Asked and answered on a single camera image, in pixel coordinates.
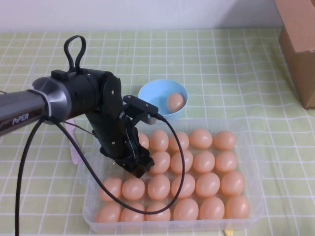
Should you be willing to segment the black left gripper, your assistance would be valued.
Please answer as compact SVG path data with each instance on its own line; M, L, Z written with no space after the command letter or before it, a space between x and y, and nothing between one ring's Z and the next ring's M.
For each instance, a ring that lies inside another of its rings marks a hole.
M122 161L116 161L116 164L134 177L142 177L154 166L154 160L148 149L140 144L136 123L127 115L120 115L120 120L125 128L123 141L127 154L123 155Z

